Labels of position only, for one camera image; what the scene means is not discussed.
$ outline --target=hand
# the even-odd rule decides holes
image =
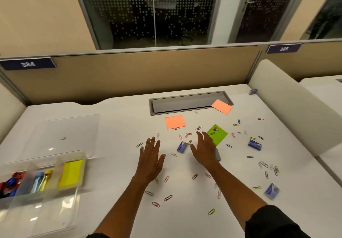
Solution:
[[[163,163],[165,160],[165,154],[162,154],[158,160],[158,152],[160,146],[160,140],[157,141],[154,146],[155,138],[147,139],[145,150],[140,147],[140,157],[138,167],[135,172],[134,178],[141,184],[147,186],[151,181],[155,180],[163,169]]]
[[[193,152],[196,160],[202,164],[208,171],[213,165],[217,163],[216,160],[216,145],[206,132],[196,132],[198,136],[197,149],[193,144],[190,144],[191,151]]]

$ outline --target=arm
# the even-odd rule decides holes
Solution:
[[[197,149],[193,144],[190,145],[193,155],[212,175],[230,209],[242,229],[245,230],[246,221],[248,221],[252,217],[252,214],[259,208],[266,206],[267,204],[252,190],[246,187],[245,184],[221,166],[215,156],[216,145],[206,132],[202,133],[204,138],[200,132],[197,132]]]
[[[163,169],[165,154],[158,160],[160,140],[147,139],[145,150],[140,148],[140,157],[135,175],[121,197],[95,230],[110,238],[129,238],[135,215],[147,185],[156,179]]]

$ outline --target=desk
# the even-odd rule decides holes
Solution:
[[[225,90],[234,103],[228,115],[214,108],[198,110],[198,114],[193,111],[156,116],[149,114],[149,98],[221,90]],[[267,203],[280,207],[308,235],[340,237],[342,189],[261,99],[257,95],[248,95],[249,90],[249,86],[243,84],[110,98],[90,106],[76,103],[30,106],[1,144],[1,161],[17,160],[38,123],[99,114],[96,153],[87,162],[77,227],[59,237],[78,238],[95,230],[135,173],[139,158],[136,145],[157,133],[161,140],[160,154],[166,153],[164,168],[158,177],[160,184],[152,182],[147,188],[154,196],[143,196],[131,238],[244,237],[223,196],[217,199],[218,189],[214,188],[214,180],[204,175],[206,170],[197,163],[191,150],[187,148],[178,157],[171,155],[180,143],[179,134],[183,140],[190,140],[185,139],[185,134],[191,132],[193,135],[190,137],[197,146],[196,126],[208,131],[218,124],[229,133],[218,146],[221,164],[226,169],[248,187],[261,186],[261,190],[254,192]],[[187,126],[167,130],[164,118],[172,115],[183,115]],[[241,120],[240,126],[233,126],[238,119]],[[242,134],[234,139],[232,132]],[[263,144],[261,151],[247,146],[248,137],[258,135],[264,138],[260,141]],[[273,171],[268,170],[267,180],[266,168],[259,168],[259,160],[277,165],[279,175],[275,176]],[[196,173],[199,176],[193,180],[192,176]],[[170,178],[164,184],[166,176]],[[281,190],[274,201],[263,194],[271,183]],[[173,198],[164,202],[163,199],[169,195]],[[152,201],[157,201],[160,208],[154,207]],[[216,212],[208,216],[213,208]]]
[[[342,116],[342,75],[303,79],[300,84]],[[342,180],[342,143],[326,151],[320,158]]]

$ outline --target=yellow sticky note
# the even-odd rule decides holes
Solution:
[[[216,108],[218,111],[223,114],[228,114],[230,110],[232,110],[233,106],[229,106],[228,104],[222,102],[221,100],[216,100],[214,104],[211,105],[213,108]]]
[[[58,183],[58,187],[77,184],[80,176],[82,162],[83,160],[69,161],[64,164],[64,170],[62,173],[62,177]]]
[[[186,127],[186,123],[183,116],[166,117],[165,123],[167,129]]]

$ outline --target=number sign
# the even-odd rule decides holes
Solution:
[[[301,47],[300,44],[288,44],[288,45],[271,45],[269,46],[266,54],[271,53],[295,53]]]
[[[5,70],[29,70],[56,67],[51,57],[7,59],[0,60],[0,64]]]

